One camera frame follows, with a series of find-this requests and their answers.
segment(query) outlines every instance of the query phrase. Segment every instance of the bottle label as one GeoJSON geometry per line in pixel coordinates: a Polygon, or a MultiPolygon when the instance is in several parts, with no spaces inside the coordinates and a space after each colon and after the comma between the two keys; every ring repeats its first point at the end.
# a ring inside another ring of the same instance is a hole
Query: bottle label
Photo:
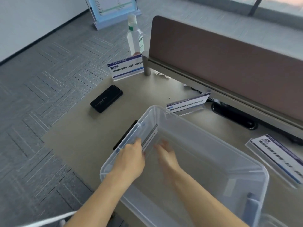
{"type": "Polygon", "coordinates": [[[143,36],[139,37],[139,47],[140,47],[140,53],[142,53],[144,51],[143,36]]]}

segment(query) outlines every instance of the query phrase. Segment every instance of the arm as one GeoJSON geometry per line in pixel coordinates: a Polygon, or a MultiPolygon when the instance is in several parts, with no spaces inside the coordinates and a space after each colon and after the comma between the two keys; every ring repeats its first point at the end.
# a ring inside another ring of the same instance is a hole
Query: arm
{"type": "Polygon", "coordinates": [[[170,180],[195,226],[248,227],[182,170],[167,141],[155,145],[166,178],[170,180]]]}
{"type": "Polygon", "coordinates": [[[66,223],[66,227],[105,227],[118,201],[141,175],[145,166],[141,139],[127,144],[116,157],[113,169],[87,202],[66,223]]]}

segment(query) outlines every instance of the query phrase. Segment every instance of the water bottle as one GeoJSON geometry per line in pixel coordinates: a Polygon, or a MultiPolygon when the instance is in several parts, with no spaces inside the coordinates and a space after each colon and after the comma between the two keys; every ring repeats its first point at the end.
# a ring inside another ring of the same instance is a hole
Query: water bottle
{"type": "Polygon", "coordinates": [[[131,55],[140,54],[144,51],[143,33],[138,28],[136,15],[130,14],[127,16],[128,32],[127,41],[131,55]]]}

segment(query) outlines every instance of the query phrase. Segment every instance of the desk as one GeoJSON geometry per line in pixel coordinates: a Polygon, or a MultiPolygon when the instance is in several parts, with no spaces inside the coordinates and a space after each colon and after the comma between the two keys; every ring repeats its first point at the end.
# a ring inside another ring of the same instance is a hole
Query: desk
{"type": "MultiPolygon", "coordinates": [[[[102,165],[112,154],[114,145],[136,119],[152,105],[165,107],[167,103],[196,95],[197,92],[183,87],[182,83],[164,76],[138,74],[115,83],[108,77],[71,108],[44,135],[43,140],[85,183],[97,189],[102,165]],[[90,106],[90,102],[112,84],[124,94],[100,114],[90,106]]],[[[267,133],[303,158],[303,148],[290,143],[281,135],[262,126],[254,131],[248,130],[213,113],[210,103],[206,103],[206,107],[185,115],[184,118],[257,160],[258,157],[245,143],[250,138],[267,133]]],[[[289,227],[302,227],[303,190],[288,187],[269,167],[267,170],[270,183],[262,212],[276,217],[289,227]]],[[[144,226],[121,202],[115,210],[130,226],[144,226]]]]}

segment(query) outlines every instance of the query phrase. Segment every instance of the white bottle cap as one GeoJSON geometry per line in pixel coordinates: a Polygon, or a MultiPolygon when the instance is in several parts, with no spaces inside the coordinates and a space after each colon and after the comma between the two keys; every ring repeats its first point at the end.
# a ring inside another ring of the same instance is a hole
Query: white bottle cap
{"type": "Polygon", "coordinates": [[[136,18],[136,15],[134,15],[134,14],[128,15],[127,20],[128,20],[128,26],[133,27],[137,24],[137,18],[136,18]]]}

